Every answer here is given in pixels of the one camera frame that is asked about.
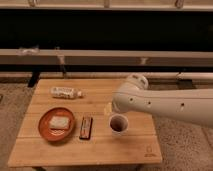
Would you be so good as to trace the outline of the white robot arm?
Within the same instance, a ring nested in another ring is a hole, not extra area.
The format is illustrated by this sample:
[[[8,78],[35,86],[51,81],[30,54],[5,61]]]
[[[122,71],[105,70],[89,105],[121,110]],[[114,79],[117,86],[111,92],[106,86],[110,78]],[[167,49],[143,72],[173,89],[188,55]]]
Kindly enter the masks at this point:
[[[112,110],[129,111],[213,128],[213,89],[149,90],[142,74],[131,74],[113,93]]]

